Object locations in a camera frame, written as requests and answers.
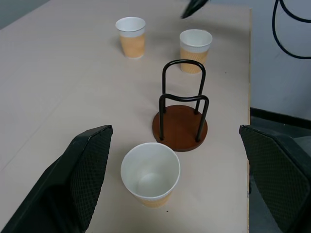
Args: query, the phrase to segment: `table surface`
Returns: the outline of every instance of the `table surface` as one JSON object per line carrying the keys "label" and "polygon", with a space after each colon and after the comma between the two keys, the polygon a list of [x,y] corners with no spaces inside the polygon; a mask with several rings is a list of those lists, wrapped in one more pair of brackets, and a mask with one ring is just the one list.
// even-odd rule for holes
{"label": "table surface", "polygon": [[[87,232],[247,232],[239,126],[249,117],[249,8],[209,4],[181,20],[186,5],[51,0],[0,31],[0,229],[76,135],[111,124],[105,180]],[[140,60],[121,52],[115,22],[126,16],[146,21]],[[193,28],[213,35],[203,91],[208,134],[197,149],[177,153],[179,183],[165,207],[149,209],[126,190],[120,166],[132,147],[155,141],[162,68],[178,59],[179,34]],[[200,79],[173,66],[167,92],[194,96]]]}

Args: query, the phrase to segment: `empty paper cup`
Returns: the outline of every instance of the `empty paper cup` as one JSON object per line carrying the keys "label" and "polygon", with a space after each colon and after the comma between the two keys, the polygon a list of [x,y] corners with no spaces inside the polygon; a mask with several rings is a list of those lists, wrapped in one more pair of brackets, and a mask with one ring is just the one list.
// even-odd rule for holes
{"label": "empty paper cup", "polygon": [[[208,49],[213,40],[213,37],[207,31],[199,29],[190,29],[180,34],[180,58],[190,59],[205,63]],[[201,69],[192,64],[181,64],[181,70],[195,74],[199,73]]]}
{"label": "empty paper cup", "polygon": [[142,18],[126,17],[117,21],[120,41],[128,58],[140,58],[145,52],[145,25]]}
{"label": "empty paper cup", "polygon": [[143,205],[164,205],[180,174],[180,163],[175,152],[160,143],[144,143],[131,149],[121,165],[125,187]]}

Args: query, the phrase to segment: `round wooden base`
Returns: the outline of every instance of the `round wooden base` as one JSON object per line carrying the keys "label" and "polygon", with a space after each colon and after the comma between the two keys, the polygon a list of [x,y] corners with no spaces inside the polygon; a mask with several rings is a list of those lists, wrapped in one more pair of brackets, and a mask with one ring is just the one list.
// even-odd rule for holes
{"label": "round wooden base", "polygon": [[160,140],[160,119],[156,114],[152,122],[152,131],[157,142],[174,151],[190,151],[203,143],[207,135],[207,122],[203,125],[201,140],[195,141],[201,120],[201,113],[194,114],[194,109],[185,105],[166,107],[164,114],[164,140]]}

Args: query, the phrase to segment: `gray floor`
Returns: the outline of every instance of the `gray floor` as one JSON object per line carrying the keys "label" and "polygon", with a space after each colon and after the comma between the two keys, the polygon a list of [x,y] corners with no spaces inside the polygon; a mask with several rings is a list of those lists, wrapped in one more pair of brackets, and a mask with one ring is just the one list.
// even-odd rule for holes
{"label": "gray floor", "polygon": [[[292,138],[311,136],[311,130],[274,121],[251,117],[251,125],[268,128]],[[268,207],[264,203],[254,179],[250,178],[252,193],[249,195],[249,232],[250,233],[282,233],[274,221]]]}

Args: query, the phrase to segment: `cup rim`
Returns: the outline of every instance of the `cup rim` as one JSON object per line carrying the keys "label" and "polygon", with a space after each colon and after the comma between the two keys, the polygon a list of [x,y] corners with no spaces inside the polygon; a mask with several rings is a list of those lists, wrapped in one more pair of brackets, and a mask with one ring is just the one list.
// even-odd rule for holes
{"label": "cup rim", "polygon": [[[143,23],[143,26],[140,27],[139,29],[135,29],[135,30],[121,30],[120,27],[118,26],[122,21],[125,21],[127,19],[139,19],[142,23]],[[146,21],[142,18],[139,18],[139,17],[124,17],[124,18],[120,18],[117,22],[116,22],[116,28],[121,31],[121,32],[128,32],[128,33],[131,33],[131,32],[137,32],[141,29],[143,29],[144,27],[146,26]]]}
{"label": "cup rim", "polygon": [[[201,32],[204,32],[204,33],[209,37],[208,43],[203,44],[203,45],[191,45],[191,44],[186,43],[185,41],[182,40],[182,35],[184,35],[184,34],[186,34],[186,33],[193,32],[193,31],[201,31]],[[210,44],[212,43],[212,41],[213,41],[213,36],[211,35],[211,33],[209,33],[209,32],[206,31],[206,30],[201,30],[201,29],[188,29],[188,30],[183,31],[183,32],[179,35],[179,39],[180,39],[180,41],[181,41],[183,44],[188,45],[188,46],[191,46],[191,47],[204,47],[204,46],[210,45]]]}
{"label": "cup rim", "polygon": [[[124,162],[125,158],[130,154],[130,152],[132,152],[133,150],[135,150],[135,149],[137,149],[137,148],[139,148],[139,147],[146,146],[146,145],[150,145],[150,144],[156,144],[156,145],[159,145],[159,146],[162,146],[162,147],[164,147],[164,148],[169,149],[169,150],[173,153],[173,155],[176,157],[176,159],[177,159],[177,161],[178,161],[178,168],[179,168],[178,176],[177,176],[177,179],[176,179],[174,185],[173,185],[167,192],[165,192],[165,193],[163,193],[163,194],[161,194],[161,195],[159,195],[159,196],[156,196],[156,197],[145,197],[145,196],[141,196],[141,195],[139,195],[139,194],[137,194],[137,193],[132,192],[132,191],[126,186],[126,184],[124,183],[124,180],[123,180],[123,177],[122,177],[122,173],[121,173],[121,171],[122,171],[122,166],[123,166],[123,162]],[[126,189],[127,189],[128,191],[130,191],[130,193],[132,193],[135,197],[138,197],[138,198],[141,198],[141,199],[144,199],[144,200],[155,200],[155,199],[158,199],[158,198],[160,198],[160,197],[165,197],[165,196],[167,196],[167,195],[175,188],[175,186],[176,186],[176,184],[177,184],[177,182],[178,182],[178,180],[179,180],[179,177],[180,177],[180,162],[179,162],[179,158],[178,158],[178,156],[176,155],[176,153],[175,153],[171,148],[169,148],[168,146],[166,146],[166,145],[164,145],[164,144],[162,144],[162,143],[158,143],[158,142],[146,142],[146,143],[142,143],[142,144],[139,144],[139,145],[135,146],[134,148],[132,148],[132,149],[125,155],[125,157],[123,158],[122,163],[121,163],[120,173],[121,173],[121,179],[122,179],[122,182],[123,182],[124,186],[125,186]]]}

